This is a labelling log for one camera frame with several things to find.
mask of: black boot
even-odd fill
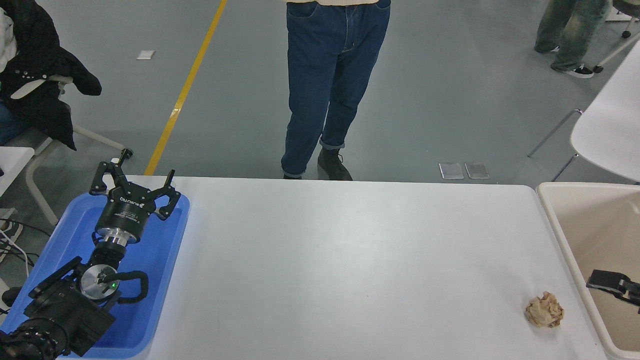
[[[323,169],[329,176],[329,180],[343,180],[353,181],[349,170],[342,164],[340,158],[338,158],[338,152],[340,149],[335,150],[320,150],[320,156],[318,156],[318,167]]]

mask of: yellow floor line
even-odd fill
[[[220,2],[220,5],[218,6],[218,11],[216,11],[216,15],[213,17],[211,26],[209,26],[209,30],[207,31],[207,36],[204,38],[204,41],[200,46],[198,56],[196,56],[196,60],[193,62],[193,66],[191,67],[189,76],[187,76],[187,80],[184,82],[182,91],[178,96],[178,101],[175,102],[175,106],[173,107],[171,116],[169,116],[169,121],[164,127],[164,131],[160,136],[160,140],[158,140],[158,144],[156,145],[156,149],[154,150],[153,155],[151,155],[151,160],[149,160],[149,164],[147,165],[147,169],[145,170],[145,175],[153,175],[156,171],[158,162],[160,162],[160,157],[162,157],[162,153],[164,152],[166,143],[169,141],[169,137],[171,136],[173,127],[175,126],[176,121],[178,121],[178,116],[180,116],[180,111],[182,111],[184,101],[187,99],[187,95],[189,95],[189,90],[191,90],[193,80],[198,74],[198,69],[200,68],[200,64],[202,64],[202,59],[204,59],[204,55],[207,53],[207,48],[209,47],[209,43],[211,42],[213,34],[216,32],[216,28],[218,27],[218,23],[220,22],[220,17],[222,16],[222,12],[225,10],[226,5],[227,0],[222,0]]]

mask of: beige bin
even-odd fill
[[[605,351],[640,359],[638,307],[585,287],[594,269],[640,282],[640,186],[543,183],[537,192]]]

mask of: blue jeans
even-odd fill
[[[6,144],[12,138],[20,135],[29,125],[26,122],[17,119],[9,109],[0,100],[0,145]]]
[[[287,3],[289,108],[282,170],[299,177],[320,144],[341,149],[387,32],[391,0]]]
[[[611,0],[550,0],[538,26],[534,49],[546,53],[559,46],[551,68],[577,69],[610,9]]]

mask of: black jacket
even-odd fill
[[[13,20],[18,50],[0,73],[0,97],[16,117],[75,150],[71,112],[58,99],[57,82],[47,81],[21,99],[10,96],[26,83],[52,75],[70,76],[82,94],[100,95],[100,81],[60,47],[53,20],[34,0],[0,0],[0,8]]]

